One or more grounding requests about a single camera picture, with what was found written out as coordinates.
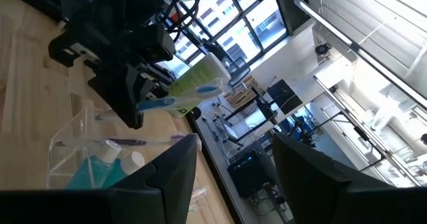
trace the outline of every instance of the wooden table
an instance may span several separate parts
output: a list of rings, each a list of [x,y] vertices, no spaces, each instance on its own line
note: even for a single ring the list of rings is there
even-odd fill
[[[76,115],[83,103],[100,109],[107,105],[86,85],[93,76],[76,61],[73,68],[49,58],[47,45],[59,28],[20,0],[0,0],[0,189],[45,188],[47,154],[52,136]],[[125,133],[154,141],[190,133],[185,119],[164,111],[145,115],[140,130]],[[151,161],[166,146],[146,147]],[[201,153],[197,154],[194,187],[208,187],[198,201],[201,209],[188,223],[232,223],[226,204]]]

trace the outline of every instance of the toothbrush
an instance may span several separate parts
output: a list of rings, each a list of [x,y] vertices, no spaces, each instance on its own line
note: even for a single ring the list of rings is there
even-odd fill
[[[144,101],[137,104],[137,112],[144,113],[154,109],[175,109],[178,106],[186,105],[196,100],[204,101],[217,97],[223,89],[214,85],[203,85],[196,87],[194,91],[186,91],[179,97],[164,97],[157,100]]]

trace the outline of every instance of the white bottle cap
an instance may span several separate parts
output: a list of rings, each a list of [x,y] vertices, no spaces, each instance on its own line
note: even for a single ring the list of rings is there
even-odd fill
[[[105,163],[113,163],[114,160],[117,158],[121,151],[120,145],[117,143],[105,140],[104,143],[102,143],[99,146],[98,152],[96,153],[96,156]]]
[[[129,155],[125,156],[120,163],[121,169],[128,175],[136,172],[145,164],[144,157],[137,151],[132,151]]]

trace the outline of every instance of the black chair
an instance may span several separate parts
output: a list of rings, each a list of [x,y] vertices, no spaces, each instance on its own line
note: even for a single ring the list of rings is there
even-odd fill
[[[210,43],[207,39],[202,40],[203,47],[206,51],[214,54],[223,64],[228,60],[226,51],[222,49],[219,45]],[[251,71],[249,65],[245,62],[243,57],[237,58],[233,63],[231,63],[227,68],[228,73],[232,76],[232,79],[229,82],[230,87],[235,87],[249,74]]]
[[[245,60],[243,60],[243,57],[239,57],[230,64],[230,66],[227,68],[227,71],[232,76],[229,85],[231,87],[235,87],[245,79],[251,69]]]

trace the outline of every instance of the teal bottle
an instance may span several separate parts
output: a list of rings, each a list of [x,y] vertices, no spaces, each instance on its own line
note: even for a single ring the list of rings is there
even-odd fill
[[[104,180],[111,171],[113,162],[117,159],[121,147],[113,141],[106,140],[102,143],[89,159],[84,159],[79,169],[75,172],[66,189],[92,189],[101,187]],[[89,164],[92,169],[93,183],[89,170]]]
[[[102,187],[111,187],[122,179],[125,179],[128,175],[136,172],[144,164],[145,160],[143,156],[137,151],[133,151],[123,159],[116,159]]]

